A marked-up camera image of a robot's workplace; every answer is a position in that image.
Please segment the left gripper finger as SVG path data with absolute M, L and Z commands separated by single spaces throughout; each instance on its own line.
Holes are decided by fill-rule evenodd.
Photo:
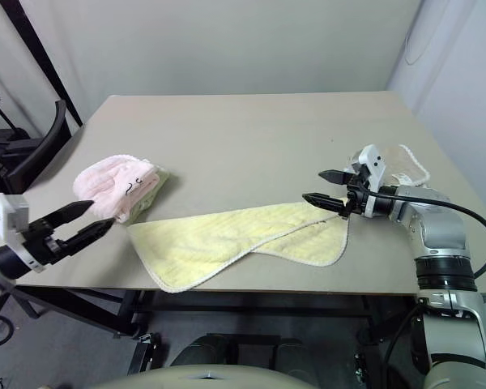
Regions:
M 114 218 L 99 220 L 79 230 L 73 237 L 64 242 L 66 254 L 76 254 L 101 239 L 115 224 Z
M 93 203 L 93 200 L 79 200 L 69 203 L 45 216 L 44 224 L 48 228 L 55 230 L 63 224 L 68 224 L 71 221 L 78 219 L 93 205 Z

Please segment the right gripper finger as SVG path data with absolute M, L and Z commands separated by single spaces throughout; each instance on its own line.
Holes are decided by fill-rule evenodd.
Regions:
M 356 175 L 354 173 L 349 173 L 341 170 L 329 169 L 321 171 L 318 176 L 328 181 L 329 183 L 339 186 L 347 186 L 350 183 L 353 183 Z
M 327 194 L 320 193 L 303 194 L 302 198 L 314 207 L 336 213 L 339 216 L 346 215 L 346 208 L 342 199 L 335 199 Z

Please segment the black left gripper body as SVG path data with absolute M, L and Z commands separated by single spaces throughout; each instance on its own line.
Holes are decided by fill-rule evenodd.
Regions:
M 71 256 L 66 242 L 53 238 L 54 231 L 65 223 L 61 220 L 35 220 L 23 231 L 23 246 L 39 264 L 55 264 Z

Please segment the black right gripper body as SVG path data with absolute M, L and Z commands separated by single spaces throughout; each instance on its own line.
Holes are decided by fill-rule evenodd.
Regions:
M 360 174 L 351 173 L 344 174 L 343 182 L 347 188 L 347 202 L 341 216 L 348 218 L 351 214 L 363 214 L 368 201 L 368 183 Z

